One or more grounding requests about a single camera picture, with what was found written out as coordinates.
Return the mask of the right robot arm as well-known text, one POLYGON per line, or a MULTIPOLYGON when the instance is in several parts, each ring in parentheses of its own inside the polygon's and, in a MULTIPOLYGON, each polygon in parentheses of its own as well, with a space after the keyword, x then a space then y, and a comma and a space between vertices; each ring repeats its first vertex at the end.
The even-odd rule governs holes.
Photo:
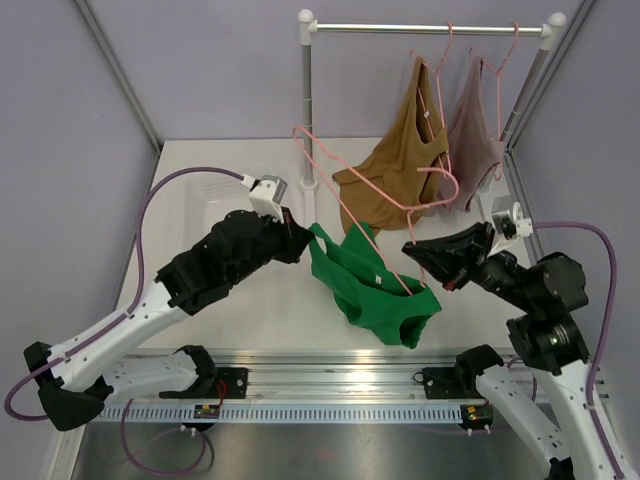
POLYGON ((636 479, 595 387, 599 355, 591 355, 572 312, 586 306, 581 264, 555 252, 529 268, 506 244, 545 223, 529 219, 476 223, 447 237, 409 241, 402 251, 447 291, 474 283, 523 311, 507 321, 511 344, 547 395, 549 419, 512 378, 490 346, 456 358, 454 384, 480 395, 507 421, 549 479, 636 479))

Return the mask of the pink wire hanger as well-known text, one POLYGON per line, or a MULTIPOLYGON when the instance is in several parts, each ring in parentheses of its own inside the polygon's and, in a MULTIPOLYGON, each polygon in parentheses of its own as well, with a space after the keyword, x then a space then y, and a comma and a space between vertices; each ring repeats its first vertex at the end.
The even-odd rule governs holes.
MULTIPOLYGON (((307 131, 301 125, 292 130, 292 137, 301 149, 307 131)), ((351 166, 327 151, 316 141, 313 165, 341 205, 341 225, 347 234, 353 222, 369 223, 373 235, 381 230, 408 229, 415 237, 414 225, 434 209, 445 206, 458 195, 454 185, 442 175, 429 174, 407 165, 399 154, 376 160, 369 155, 359 165, 351 166)))

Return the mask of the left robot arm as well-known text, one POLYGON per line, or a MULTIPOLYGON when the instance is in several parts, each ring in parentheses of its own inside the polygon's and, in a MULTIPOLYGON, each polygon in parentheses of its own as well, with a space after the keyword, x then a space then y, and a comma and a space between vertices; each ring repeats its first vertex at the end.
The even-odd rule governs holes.
POLYGON ((158 358, 129 352, 166 328, 225 299, 232 288, 271 261, 292 264, 313 239, 289 210, 284 219, 236 210, 191 249, 162 267, 131 307, 57 345, 36 342, 24 357, 38 397, 59 431, 83 426, 111 403, 157 395, 213 398, 218 368, 202 346, 186 345, 158 358))

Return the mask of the green tank top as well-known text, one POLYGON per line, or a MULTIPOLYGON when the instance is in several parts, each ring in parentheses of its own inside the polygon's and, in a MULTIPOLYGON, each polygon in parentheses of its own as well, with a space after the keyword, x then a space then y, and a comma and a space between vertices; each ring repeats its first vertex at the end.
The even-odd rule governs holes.
POLYGON ((352 225, 340 244, 317 223, 310 231, 311 273, 331 290, 349 324, 385 345, 416 348, 429 320, 442 311, 431 289, 386 268, 365 222, 352 225))

